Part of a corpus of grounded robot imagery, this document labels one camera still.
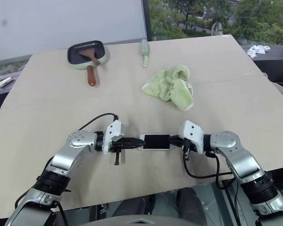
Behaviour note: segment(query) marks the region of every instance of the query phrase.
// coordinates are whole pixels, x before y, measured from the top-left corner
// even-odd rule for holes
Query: smartphone
[[[146,144],[139,147],[140,150],[152,151],[170,151],[174,150],[175,146],[169,143],[171,134],[167,133],[144,133],[141,134],[140,139]]]

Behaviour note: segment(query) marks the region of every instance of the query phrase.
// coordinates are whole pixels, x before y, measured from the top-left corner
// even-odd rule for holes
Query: table
[[[93,117],[113,112],[126,125],[126,136],[177,134],[184,120],[208,133],[231,130],[265,170],[283,167],[283,96],[262,75],[231,35],[150,42],[150,62],[143,68],[140,43],[106,46],[108,62],[96,69],[96,87],[86,71],[67,63],[67,50],[33,55],[0,109],[0,218],[41,174],[46,161],[67,136]],[[191,70],[195,103],[180,112],[170,102],[147,96],[142,85],[158,70],[185,64]],[[106,117],[86,129],[105,130]],[[221,159],[221,172],[228,171]],[[65,209],[207,183],[187,176],[182,151],[125,150],[92,153],[63,193]],[[191,154],[197,175],[216,171],[214,159]]]

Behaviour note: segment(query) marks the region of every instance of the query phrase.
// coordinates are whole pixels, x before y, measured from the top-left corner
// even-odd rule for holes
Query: green cloth
[[[185,82],[189,79],[189,68],[185,65],[176,65],[153,75],[142,87],[142,91],[164,101],[171,100],[179,110],[187,111],[194,103],[192,86]]]

